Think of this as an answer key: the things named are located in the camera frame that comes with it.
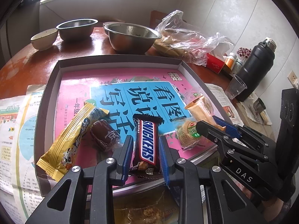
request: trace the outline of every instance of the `snickers wrapper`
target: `snickers wrapper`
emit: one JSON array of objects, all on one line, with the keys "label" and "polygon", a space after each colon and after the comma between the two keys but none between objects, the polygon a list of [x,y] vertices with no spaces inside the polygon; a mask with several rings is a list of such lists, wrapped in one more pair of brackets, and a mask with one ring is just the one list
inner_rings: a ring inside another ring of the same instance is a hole
[{"label": "snickers wrapper", "polygon": [[146,114],[134,114],[136,141],[133,164],[130,170],[134,175],[153,175],[161,172],[158,146],[158,126],[162,118]]}]

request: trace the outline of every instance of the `electrical outlet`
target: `electrical outlet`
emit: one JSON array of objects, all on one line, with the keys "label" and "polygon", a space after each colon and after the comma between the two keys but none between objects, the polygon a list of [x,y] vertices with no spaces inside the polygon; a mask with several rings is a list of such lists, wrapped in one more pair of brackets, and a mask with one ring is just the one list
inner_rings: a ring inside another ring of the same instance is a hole
[{"label": "electrical outlet", "polygon": [[290,74],[288,75],[288,80],[290,81],[290,83],[293,85],[294,88],[298,88],[299,80],[293,71],[291,71]]}]

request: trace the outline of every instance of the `stainless steel bowl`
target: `stainless steel bowl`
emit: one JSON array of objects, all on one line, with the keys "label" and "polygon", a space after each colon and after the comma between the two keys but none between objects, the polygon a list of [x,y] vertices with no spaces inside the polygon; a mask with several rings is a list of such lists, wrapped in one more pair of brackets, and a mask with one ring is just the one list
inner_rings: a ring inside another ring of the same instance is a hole
[{"label": "stainless steel bowl", "polygon": [[136,24],[112,23],[104,29],[109,32],[113,49],[124,54],[144,54],[156,39],[162,38],[159,32]]},{"label": "stainless steel bowl", "polygon": [[97,22],[95,19],[77,19],[64,22],[56,28],[64,41],[78,41],[88,38]]},{"label": "stainless steel bowl", "polygon": [[104,32],[105,32],[105,34],[106,34],[107,36],[109,36],[109,31],[108,31],[108,30],[105,30],[105,26],[106,26],[107,24],[111,24],[111,23],[118,23],[118,22],[105,22],[105,23],[103,23]]}]

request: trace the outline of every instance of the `white paper sheet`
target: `white paper sheet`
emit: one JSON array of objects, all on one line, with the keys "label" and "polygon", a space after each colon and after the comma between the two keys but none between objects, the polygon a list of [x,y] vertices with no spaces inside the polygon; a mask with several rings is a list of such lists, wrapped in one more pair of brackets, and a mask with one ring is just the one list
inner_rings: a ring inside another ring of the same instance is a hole
[{"label": "white paper sheet", "polygon": [[7,214],[15,222],[15,224],[23,224],[22,218],[20,216],[18,207],[16,206],[15,199],[12,194],[6,193],[0,190],[0,200]]},{"label": "white paper sheet", "polygon": [[15,137],[11,149],[13,195],[23,223],[42,201],[35,176],[33,145],[36,118],[43,90],[44,86],[38,89],[36,86],[28,88],[16,119]]},{"label": "white paper sheet", "polygon": [[229,118],[231,119],[231,122],[234,125],[243,126],[244,124],[240,119],[237,110],[235,109],[235,107],[233,106],[229,98],[225,95],[223,89],[214,84],[206,84],[206,85],[210,89],[212,94],[215,96],[215,98],[219,101],[224,111],[228,114]]},{"label": "white paper sheet", "polygon": [[11,182],[11,148],[20,105],[25,96],[0,100],[0,202],[16,224],[22,220],[13,197]]}]

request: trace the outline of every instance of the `black thermos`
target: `black thermos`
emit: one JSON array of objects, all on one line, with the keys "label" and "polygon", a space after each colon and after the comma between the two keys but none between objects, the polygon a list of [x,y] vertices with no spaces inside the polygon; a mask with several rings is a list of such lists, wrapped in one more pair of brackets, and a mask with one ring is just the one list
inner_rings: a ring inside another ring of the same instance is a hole
[{"label": "black thermos", "polygon": [[263,42],[253,47],[253,50],[242,66],[237,76],[246,84],[247,88],[236,99],[243,102],[257,88],[261,80],[273,66],[275,58],[275,42],[266,38]]}]

